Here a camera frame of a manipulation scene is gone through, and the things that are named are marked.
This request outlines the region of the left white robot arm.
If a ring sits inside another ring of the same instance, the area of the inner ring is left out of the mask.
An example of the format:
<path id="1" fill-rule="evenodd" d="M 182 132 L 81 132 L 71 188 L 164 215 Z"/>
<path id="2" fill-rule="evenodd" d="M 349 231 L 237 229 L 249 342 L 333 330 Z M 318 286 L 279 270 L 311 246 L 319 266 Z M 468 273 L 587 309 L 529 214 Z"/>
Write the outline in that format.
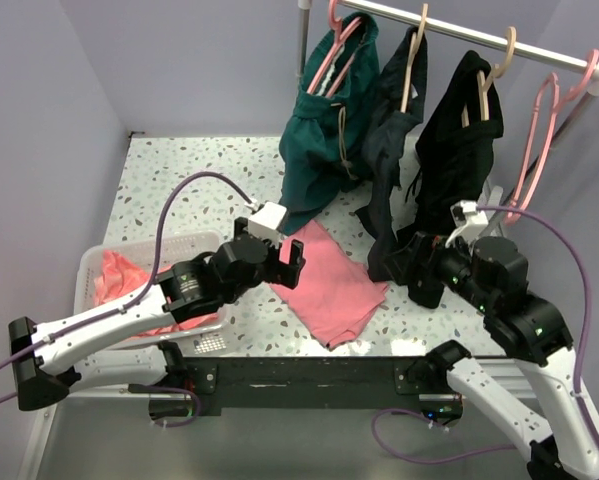
<path id="1" fill-rule="evenodd" d="M 289 259 L 270 240 L 236 235 L 214 251 L 174 263 L 143 286 L 72 317 L 36 323 L 27 316 L 8 325 L 18 407 L 34 411 L 56 404 L 72 387 L 105 379 L 95 360 L 113 345 L 148 330 L 209 315 L 262 283 L 294 289 L 305 265 L 304 245 L 290 243 Z"/>

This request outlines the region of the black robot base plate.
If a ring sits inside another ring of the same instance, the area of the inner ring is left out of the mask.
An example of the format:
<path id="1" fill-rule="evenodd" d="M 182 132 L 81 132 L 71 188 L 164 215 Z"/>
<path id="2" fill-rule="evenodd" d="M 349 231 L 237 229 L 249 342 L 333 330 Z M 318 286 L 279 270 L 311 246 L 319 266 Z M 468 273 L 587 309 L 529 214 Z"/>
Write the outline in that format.
<path id="1" fill-rule="evenodd" d="M 187 357 L 165 381 L 189 387 L 200 413 L 224 409 L 386 409 L 456 393 L 422 357 Z"/>

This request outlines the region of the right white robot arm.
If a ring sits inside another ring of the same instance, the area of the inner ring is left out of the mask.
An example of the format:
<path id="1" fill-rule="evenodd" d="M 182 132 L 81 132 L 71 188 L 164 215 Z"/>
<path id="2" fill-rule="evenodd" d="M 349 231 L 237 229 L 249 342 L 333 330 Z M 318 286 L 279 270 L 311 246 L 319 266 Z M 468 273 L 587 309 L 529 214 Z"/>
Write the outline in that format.
<path id="1" fill-rule="evenodd" d="M 528 261 L 514 242 L 468 245 L 415 234 L 386 257 L 390 278 L 432 307 L 449 289 L 483 316 L 483 327 L 523 373 L 542 411 L 499 384 L 466 347 L 449 340 L 408 371 L 438 393 L 467 398 L 512 443 L 534 479 L 599 479 L 599 415 L 574 375 L 577 354 L 556 306 L 528 288 Z"/>

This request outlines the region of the dark navy shorts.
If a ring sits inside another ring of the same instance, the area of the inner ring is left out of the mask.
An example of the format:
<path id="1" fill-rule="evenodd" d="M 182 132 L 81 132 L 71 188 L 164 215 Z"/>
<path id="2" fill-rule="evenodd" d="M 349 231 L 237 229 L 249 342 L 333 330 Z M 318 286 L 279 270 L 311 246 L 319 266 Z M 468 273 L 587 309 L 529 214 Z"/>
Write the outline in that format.
<path id="1" fill-rule="evenodd" d="M 400 185 L 400 161 L 406 136 L 423 122 L 424 117 L 428 73 L 425 36 L 413 65 L 408 109 L 405 113 L 400 112 L 410 39 L 416 29 L 407 30 L 379 75 L 370 123 L 362 143 L 362 159 L 372 171 L 372 189 L 369 203 L 358 209 L 356 216 L 374 239 L 367 254 L 368 275 L 374 282 L 389 280 L 383 260 L 397 246 L 390 197 L 393 189 Z"/>

